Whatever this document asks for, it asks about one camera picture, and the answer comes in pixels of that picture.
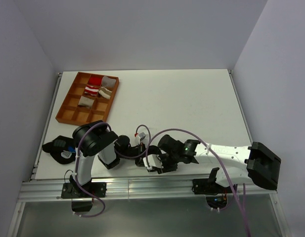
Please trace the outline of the black patterned sock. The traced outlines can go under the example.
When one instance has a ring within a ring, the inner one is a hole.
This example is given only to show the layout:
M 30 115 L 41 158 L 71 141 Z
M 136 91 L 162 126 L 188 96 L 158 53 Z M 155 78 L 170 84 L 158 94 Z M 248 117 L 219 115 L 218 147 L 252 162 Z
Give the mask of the black patterned sock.
M 42 145 L 42 150 L 51 155 L 59 164 L 71 164 L 76 159 L 74 139 L 59 135 L 51 142 Z

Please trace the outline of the beige white rolled sock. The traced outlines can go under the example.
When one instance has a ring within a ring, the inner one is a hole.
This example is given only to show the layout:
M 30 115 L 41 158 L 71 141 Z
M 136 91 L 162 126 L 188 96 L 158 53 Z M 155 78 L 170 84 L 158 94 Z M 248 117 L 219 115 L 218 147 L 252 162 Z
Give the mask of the beige white rolled sock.
M 103 98 L 109 100 L 109 99 L 111 98 L 112 91 L 109 90 L 108 88 L 102 86 L 102 87 L 98 90 L 98 94 L 99 94 L 101 97 L 103 97 Z

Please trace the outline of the grey rolled sock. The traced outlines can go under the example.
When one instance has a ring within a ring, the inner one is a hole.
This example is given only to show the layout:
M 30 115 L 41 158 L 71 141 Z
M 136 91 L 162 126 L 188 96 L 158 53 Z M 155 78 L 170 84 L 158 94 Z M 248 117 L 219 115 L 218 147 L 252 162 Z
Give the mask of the grey rolled sock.
M 101 81 L 101 86 L 106 88 L 113 88 L 116 84 L 117 80 L 110 78 L 108 76 L 104 76 Z

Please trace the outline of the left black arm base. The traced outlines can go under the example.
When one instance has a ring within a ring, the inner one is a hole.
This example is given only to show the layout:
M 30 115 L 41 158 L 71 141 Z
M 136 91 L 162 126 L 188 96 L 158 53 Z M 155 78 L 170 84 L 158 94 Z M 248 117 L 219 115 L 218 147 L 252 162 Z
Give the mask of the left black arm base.
M 88 182 L 82 186 L 88 193 L 98 198 L 104 198 L 106 195 L 107 184 L 105 182 Z M 86 213 L 93 206 L 94 198 L 85 193 L 78 187 L 74 180 L 63 184 L 61 196 L 62 199 L 71 199 L 71 208 L 74 212 Z

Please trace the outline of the beige red sock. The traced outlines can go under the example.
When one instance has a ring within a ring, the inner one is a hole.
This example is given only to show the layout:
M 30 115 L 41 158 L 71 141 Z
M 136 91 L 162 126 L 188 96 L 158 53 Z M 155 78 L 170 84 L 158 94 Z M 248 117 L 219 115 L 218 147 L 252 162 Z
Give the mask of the beige red sock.
M 82 96 L 78 102 L 78 106 L 86 107 L 88 109 L 91 109 L 94 103 L 94 99 Z

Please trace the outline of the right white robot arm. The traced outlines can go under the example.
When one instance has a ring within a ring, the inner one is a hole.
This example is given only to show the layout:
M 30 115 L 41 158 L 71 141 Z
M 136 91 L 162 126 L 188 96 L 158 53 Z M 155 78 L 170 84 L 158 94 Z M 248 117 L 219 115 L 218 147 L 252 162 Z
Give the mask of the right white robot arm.
M 157 147 L 157 152 L 143 160 L 148 171 L 162 174 L 175 171 L 180 162 L 207 163 L 213 165 L 207 180 L 212 192 L 220 192 L 230 183 L 253 183 L 271 191 L 278 187 L 281 158 L 260 142 L 240 147 L 205 145 L 192 139 L 183 143 L 166 134 Z

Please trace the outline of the red white striped sock roll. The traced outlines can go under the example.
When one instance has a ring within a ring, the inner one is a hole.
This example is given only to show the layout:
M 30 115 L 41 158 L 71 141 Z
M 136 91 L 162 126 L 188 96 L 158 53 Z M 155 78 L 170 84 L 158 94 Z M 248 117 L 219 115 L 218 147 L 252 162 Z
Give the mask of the red white striped sock roll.
M 96 97 L 97 93 L 98 93 L 99 88 L 95 87 L 95 86 L 91 86 L 91 85 L 86 85 L 85 89 L 84 89 L 84 94 Z

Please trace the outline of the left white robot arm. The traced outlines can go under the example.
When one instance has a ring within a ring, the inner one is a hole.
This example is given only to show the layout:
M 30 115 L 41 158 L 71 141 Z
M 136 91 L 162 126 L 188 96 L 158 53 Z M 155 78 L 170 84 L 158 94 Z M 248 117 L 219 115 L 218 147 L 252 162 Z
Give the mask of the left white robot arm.
M 136 159 L 146 152 L 144 149 L 135 154 L 135 147 L 130 145 L 129 137 L 117 135 L 102 120 L 79 126 L 72 136 L 76 148 L 75 171 L 71 175 L 75 182 L 72 190 L 79 197 L 90 193 L 91 170 L 95 157 L 98 157 L 106 169 L 112 169 L 120 163 L 121 158 Z

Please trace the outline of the red rolled sock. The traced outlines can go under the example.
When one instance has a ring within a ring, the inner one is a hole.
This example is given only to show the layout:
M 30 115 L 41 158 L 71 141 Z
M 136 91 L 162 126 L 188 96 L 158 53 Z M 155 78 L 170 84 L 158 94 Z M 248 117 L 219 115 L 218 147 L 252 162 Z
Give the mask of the red rolled sock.
M 101 86 L 103 77 L 95 77 L 91 76 L 89 78 L 88 84 L 93 85 L 93 86 Z

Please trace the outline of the orange compartment tray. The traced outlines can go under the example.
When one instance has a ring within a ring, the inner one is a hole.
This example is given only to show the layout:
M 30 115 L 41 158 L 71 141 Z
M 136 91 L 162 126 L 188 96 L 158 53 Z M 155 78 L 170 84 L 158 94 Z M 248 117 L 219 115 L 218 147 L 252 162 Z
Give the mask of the orange compartment tray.
M 113 88 L 108 88 L 112 91 L 112 95 L 111 98 L 107 100 L 101 97 L 98 93 L 96 97 L 84 94 L 84 89 L 86 85 L 89 85 L 88 81 L 91 76 L 104 77 L 107 75 L 78 72 L 55 117 L 58 122 L 80 126 L 98 120 L 107 121 L 119 86 L 119 78 L 108 76 L 110 78 L 116 79 L 117 82 Z M 82 96 L 94 99 L 94 103 L 91 109 L 78 106 L 78 102 Z

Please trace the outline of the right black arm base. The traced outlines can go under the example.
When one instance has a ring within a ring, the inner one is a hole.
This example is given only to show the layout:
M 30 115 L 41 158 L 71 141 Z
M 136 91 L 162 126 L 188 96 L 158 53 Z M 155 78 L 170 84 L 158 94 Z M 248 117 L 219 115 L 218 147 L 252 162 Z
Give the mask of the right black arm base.
M 229 207 L 233 200 L 233 198 L 229 200 L 227 197 L 227 194 L 232 193 L 229 186 L 223 187 L 214 182 L 209 182 L 208 179 L 193 179 L 191 190 L 195 195 L 205 195 L 210 209 L 217 211 Z

